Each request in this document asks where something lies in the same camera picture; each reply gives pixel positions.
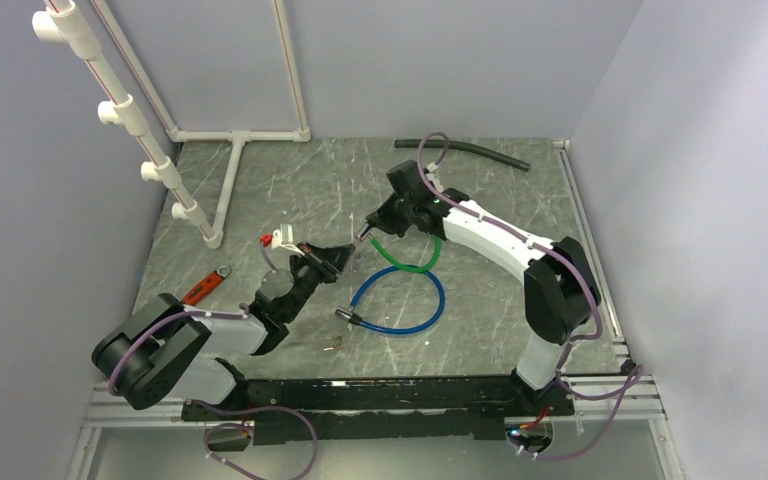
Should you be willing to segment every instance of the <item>blue cable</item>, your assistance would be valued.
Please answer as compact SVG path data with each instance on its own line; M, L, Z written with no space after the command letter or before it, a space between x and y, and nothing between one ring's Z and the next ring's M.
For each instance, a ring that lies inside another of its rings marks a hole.
M375 275L369 277L365 282L363 282L363 285L360 286L358 291L355 293L355 296L352 297L352 301L349 303L349 305L354 309L357 307L358 302L360 302L361 297L363 297L363 294L366 293L367 289L372 286L373 283L378 281L381 277L384 275L387 275L388 273L397 272L399 269L397 267L387 267L384 270L381 270L377 272ZM437 287L437 295L440 298L440 303L437 305L437 311L434 312L434 315L431 316L431 318L428 319L423 324L417 325L415 327L409 327L409 328L390 328L390 327L384 327L382 325L376 325L374 323L369 323L366 320L361 320L358 325L361 327L367 328L369 330L372 330L373 332L378 333L387 333L390 335L410 335L413 333L419 333L431 325L434 325L437 320L440 319L440 316L443 315L443 309L446 307L446 293L443 291L443 284L440 283L440 280L437 279L437 277L434 276L431 272L422 272L423 275L430 278L432 282L434 282L434 286Z

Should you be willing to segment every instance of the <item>red-handled tool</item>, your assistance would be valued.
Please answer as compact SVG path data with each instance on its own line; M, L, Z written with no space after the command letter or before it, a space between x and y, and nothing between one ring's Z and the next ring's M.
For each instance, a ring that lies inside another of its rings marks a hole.
M195 306L198 302L202 301L204 297L208 296L214 288L218 287L222 280L225 280L231 273L231 267L223 265L216 270L207 274L201 281L192 288L184 298L181 299L181 303L184 305Z

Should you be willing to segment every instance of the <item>cable connector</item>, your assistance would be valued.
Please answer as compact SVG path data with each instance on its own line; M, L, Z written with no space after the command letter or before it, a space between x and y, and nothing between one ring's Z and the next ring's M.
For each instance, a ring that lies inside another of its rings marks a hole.
M528 236L528 240L525 241L525 248L531 250L534 248L535 240L533 235Z
M360 322L363 321L363 318L356 314L353 308L343 308L343 307L337 307L337 310L334 311L334 315L337 318L340 318L342 320L345 320L349 322L352 325L360 325Z
M443 184L440 183L440 180L437 178L436 174L429 173L428 175L425 176L425 178L427 178L428 181L431 182L431 185L434 185L434 188L438 192L442 192L443 191Z

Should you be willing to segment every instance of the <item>green cable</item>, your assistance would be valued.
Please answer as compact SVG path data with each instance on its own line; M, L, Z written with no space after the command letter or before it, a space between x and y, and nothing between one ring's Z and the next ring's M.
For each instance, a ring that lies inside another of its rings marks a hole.
M421 267L413 267L410 265L405 265L404 263L393 258L393 256L390 255L390 253L387 250L384 250L384 247L382 247L381 244L378 243L378 240L376 240L375 237L370 237L369 240L372 242L372 246L375 247L376 250L378 250L378 253L380 253L382 257L387 259L388 262L392 263L394 267L398 268L399 270L404 270L410 273L425 273L431 270L431 267L433 267L434 264L437 263L437 258L440 257L440 250L443 249L443 241L440 240L440 238L438 237L434 237L434 254L431 255L431 260L429 260L428 263L426 263Z

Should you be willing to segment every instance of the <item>white plastic part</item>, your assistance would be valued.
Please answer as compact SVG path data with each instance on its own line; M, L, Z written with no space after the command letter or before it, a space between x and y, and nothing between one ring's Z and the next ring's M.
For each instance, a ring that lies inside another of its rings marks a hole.
M446 238L487 257L524 284L528 263L545 255L531 246L534 243L549 246L552 240L533 235L502 220L528 238L528 242L523 243L520 239L488 223L487 217L496 217L488 214L475 201L461 202L461 205L477 212L481 220L453 208L449 211L449 215L443 219ZM563 349L564 345L549 343L540 338L539 335L532 334L525 346L525 353L517 364L517 375L532 388L543 388L554 377L555 366L563 353Z
M266 339L266 328L251 316L242 320L197 320L212 332L199 353L239 352L251 355Z
M219 362L211 358L196 357L184 370L167 397L197 398L217 404L231 393L235 385L231 372Z
M222 245L222 238L225 236L225 232L213 232L212 237L204 237L204 243L207 244L207 248L216 250L219 245Z
M60 29L57 28L48 12L35 12L31 19L31 25L34 27L37 38L43 42L66 43L66 38L60 34Z
M61 12L55 12L51 8L47 11L51 20L57 25L60 35L69 42L75 55L84 60L92 60L101 54L98 38L74 2L69 2L69 8Z
M151 162L143 162L140 165L140 177L143 180L149 182L159 182L160 175L157 174L157 170L154 168L154 164Z
M555 366L564 353L565 345L547 342L532 333L525 352L517 363L517 375L531 388L539 390L555 377Z
M461 202L461 205L478 212L482 217L493 217L474 200ZM547 246L552 243L552 240L548 238L528 233L513 225L510 226L537 243ZM493 263L510 272L521 283L525 283L523 272L528 268L528 262L545 255L539 250L528 248L522 241L503 232L499 227L487 223L486 219L479 221L472 215L454 208L443 219L443 229L448 240L460 243L484 255Z
M163 185L166 186L169 190L175 190L177 188L181 188L181 185L183 185L184 181L181 180L181 174L178 173L178 169L175 168L175 164L172 163L172 159L169 157L163 157L166 162L163 163L163 165L158 165L154 167L154 171L157 173L157 176L160 178L160 180L163 182Z
M175 202L172 205L172 216L179 220L187 219L193 225L201 225L207 221L204 210L199 208L198 202L195 200L193 200L193 205L190 208L184 207L181 202Z
M98 104L98 119L105 125L122 125L122 120L113 109L113 102L105 100Z
M128 95L128 99L123 103L113 105L113 110L118 115L119 122L131 135L141 137L148 132L148 123L143 116L143 112L134 102L134 97L131 95Z
M240 166L240 157L243 156L245 140L234 140L231 147L231 157L228 159L228 168L225 170L225 180L222 182L222 191L219 192L219 204L216 205L216 215L213 217L213 229L221 232L225 229L225 217L228 215L228 204L231 203L231 193L234 192L234 181L237 179L237 168Z

